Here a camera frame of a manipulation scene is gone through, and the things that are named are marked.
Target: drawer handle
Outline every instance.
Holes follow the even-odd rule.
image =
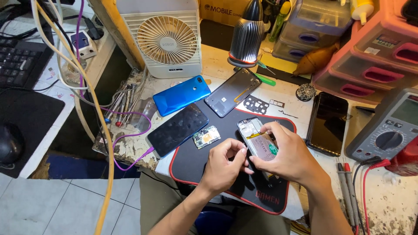
[[[299,34],[299,39],[307,43],[315,43],[319,41],[319,37],[311,33],[301,33]]]
[[[374,90],[366,89],[363,87],[358,87],[353,84],[345,84],[344,86],[341,87],[341,91],[346,94],[357,96],[357,97],[368,96],[375,92]]]
[[[418,64],[418,45],[410,42],[404,43],[393,52],[393,57]]]
[[[306,52],[301,50],[292,49],[289,50],[289,55],[295,56],[295,57],[303,57],[306,54]]]
[[[393,82],[404,77],[403,74],[394,73],[385,69],[370,67],[363,72],[363,77],[376,82]]]

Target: red-trimmed mat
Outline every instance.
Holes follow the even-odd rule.
[[[221,139],[198,150],[193,139],[190,138],[176,149],[170,163],[169,171],[171,177],[181,183],[197,185],[200,182],[211,148],[217,146],[227,138],[235,138],[243,141],[237,128],[237,122],[243,119],[257,116],[262,123],[279,121],[281,125],[296,132],[295,124],[287,118],[259,115],[239,109],[233,109],[224,118],[219,118],[203,100],[198,101],[196,104],[209,118],[207,127],[214,125],[218,129]],[[249,176],[240,172],[237,180],[227,193],[269,214],[281,214],[286,208],[289,182],[281,178],[274,178],[270,180],[273,187],[269,187],[262,172],[255,169],[251,161],[249,162],[249,168],[254,170],[255,173]]]

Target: desk fan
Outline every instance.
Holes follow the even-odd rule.
[[[202,71],[197,0],[118,0],[117,9],[156,78]]]

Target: tiled floor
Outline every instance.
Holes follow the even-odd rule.
[[[107,180],[12,179],[0,174],[0,235],[93,234]],[[140,234],[139,179],[116,179],[102,234]]]

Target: hand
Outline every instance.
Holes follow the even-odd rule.
[[[214,197],[232,186],[240,170],[247,174],[254,173],[247,167],[246,155],[245,145],[232,138],[212,148],[198,187],[205,188]]]
[[[318,185],[320,182],[331,182],[329,175],[318,164],[298,134],[277,122],[264,124],[260,132],[266,131],[272,132],[276,138],[278,152],[271,161],[251,156],[250,160],[257,169],[299,183],[304,187]]]

